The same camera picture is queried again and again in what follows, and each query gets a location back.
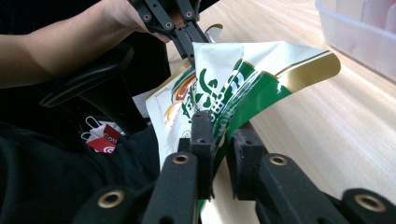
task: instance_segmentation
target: white plastic container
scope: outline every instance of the white plastic container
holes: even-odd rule
[[[396,0],[316,0],[326,42],[396,82]]]

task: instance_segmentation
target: metal grommet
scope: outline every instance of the metal grommet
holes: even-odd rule
[[[387,207],[381,201],[369,194],[357,194],[355,195],[355,201],[358,205],[373,212],[385,212],[387,210]]]
[[[124,193],[121,190],[112,190],[99,198],[98,205],[103,208],[112,208],[119,205],[124,200]]]
[[[190,158],[186,155],[178,155],[173,158],[173,162],[176,164],[185,164],[189,162]]]
[[[285,160],[285,158],[280,157],[280,156],[273,156],[270,158],[270,162],[275,164],[275,165],[286,165],[288,164],[288,161]]]

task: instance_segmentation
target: black clothing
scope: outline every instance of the black clothing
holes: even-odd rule
[[[97,190],[123,185],[138,191],[159,173],[152,126],[121,137],[113,154],[83,154],[0,122],[0,223],[70,223]]]

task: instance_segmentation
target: clamp jaw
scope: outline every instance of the clamp jaw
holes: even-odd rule
[[[168,36],[175,43],[182,59],[189,58],[194,66],[192,42],[207,43],[198,26],[199,0],[129,0],[152,33]],[[178,9],[183,26],[177,28],[168,12]]]

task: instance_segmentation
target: wooden table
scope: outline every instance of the wooden table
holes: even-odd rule
[[[251,120],[270,152],[294,159],[322,191],[340,198],[351,188],[396,203],[396,87],[331,48],[314,0],[221,0],[201,13],[200,27],[224,26],[218,42],[289,41],[329,49],[339,75],[305,88]],[[168,44],[171,70],[183,61]],[[216,176],[216,199],[204,223],[258,223],[253,202],[233,200],[227,165]]]

